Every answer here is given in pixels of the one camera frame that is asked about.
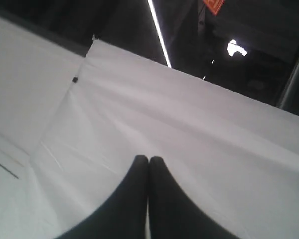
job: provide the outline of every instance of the metal pole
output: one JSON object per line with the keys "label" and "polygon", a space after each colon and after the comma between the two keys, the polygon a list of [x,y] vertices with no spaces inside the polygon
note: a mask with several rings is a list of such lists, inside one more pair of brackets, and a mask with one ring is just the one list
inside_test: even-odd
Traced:
{"label": "metal pole", "polygon": [[282,110],[288,110],[294,95],[296,93],[297,87],[299,85],[299,57],[296,61],[296,64],[294,66],[294,69],[287,81],[287,84],[285,86],[285,89],[282,93],[282,96],[280,97],[277,107]]}

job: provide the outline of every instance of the fluorescent light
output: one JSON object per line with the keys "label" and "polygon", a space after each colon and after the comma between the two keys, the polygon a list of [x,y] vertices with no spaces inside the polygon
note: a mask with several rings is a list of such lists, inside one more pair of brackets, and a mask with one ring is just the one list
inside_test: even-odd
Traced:
{"label": "fluorescent light", "polygon": [[160,45],[163,49],[163,53],[164,53],[164,57],[165,57],[167,66],[169,68],[171,68],[171,64],[170,64],[169,57],[168,57],[167,50],[166,50],[166,46],[165,46],[165,43],[164,43],[164,40],[163,40],[163,35],[160,31],[160,27],[159,27],[159,23],[158,23],[158,19],[157,19],[157,15],[156,15],[156,12],[155,12],[153,1],[148,0],[148,3],[149,3],[149,6],[150,6],[149,8],[150,8],[150,12],[151,12],[151,15],[153,17],[153,20],[154,20],[156,31],[157,31],[157,34],[158,34],[158,37],[159,37]]}
{"label": "fluorescent light", "polygon": [[232,39],[228,43],[227,51],[231,57],[235,54],[235,52],[240,52],[243,56],[247,55],[247,51],[244,48],[242,48],[241,46],[238,46],[237,42],[234,39]]}

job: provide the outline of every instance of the thin line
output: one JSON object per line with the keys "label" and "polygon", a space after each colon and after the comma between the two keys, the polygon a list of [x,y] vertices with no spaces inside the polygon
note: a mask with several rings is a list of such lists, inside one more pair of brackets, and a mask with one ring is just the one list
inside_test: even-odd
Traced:
{"label": "thin line", "polygon": [[0,167],[3,168],[6,172],[8,172],[9,174],[11,174],[13,177],[15,177],[16,179],[19,179],[18,176],[16,176],[14,173],[12,173],[10,170],[8,170],[6,167],[4,167],[2,164],[0,164]]}
{"label": "thin line", "polygon": [[151,15],[153,17],[153,20],[154,20],[156,31],[157,31],[157,34],[158,34],[158,37],[159,37],[160,45],[163,49],[163,53],[164,53],[164,57],[165,57],[167,66],[169,68],[171,68],[171,64],[170,64],[169,57],[168,57],[168,54],[167,54],[167,50],[166,50],[166,46],[165,46],[165,43],[164,43],[163,35],[160,31],[160,27],[159,27],[159,23],[158,23],[158,19],[157,19],[157,15],[156,15],[156,12],[155,12],[155,7],[154,7],[154,4],[153,4],[153,1],[148,0],[148,3],[149,3],[149,6],[150,6],[149,8],[150,8],[150,12],[151,12]]}

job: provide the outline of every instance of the orange sign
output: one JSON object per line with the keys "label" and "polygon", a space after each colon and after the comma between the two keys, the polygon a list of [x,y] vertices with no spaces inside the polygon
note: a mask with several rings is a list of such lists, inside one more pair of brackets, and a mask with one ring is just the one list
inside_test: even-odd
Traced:
{"label": "orange sign", "polygon": [[204,3],[208,6],[211,12],[215,15],[219,12],[221,6],[225,0],[204,0]]}

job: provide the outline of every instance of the dark ceiling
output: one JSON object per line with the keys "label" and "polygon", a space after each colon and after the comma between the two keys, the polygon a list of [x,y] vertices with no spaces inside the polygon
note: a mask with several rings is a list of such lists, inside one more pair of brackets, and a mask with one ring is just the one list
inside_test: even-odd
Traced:
{"label": "dark ceiling", "polygon": [[[226,0],[217,16],[202,0],[153,4],[174,69],[276,103],[299,51],[299,0]],[[0,0],[0,9],[86,50],[95,35],[166,64],[147,0]],[[246,57],[228,55],[231,39]]]}

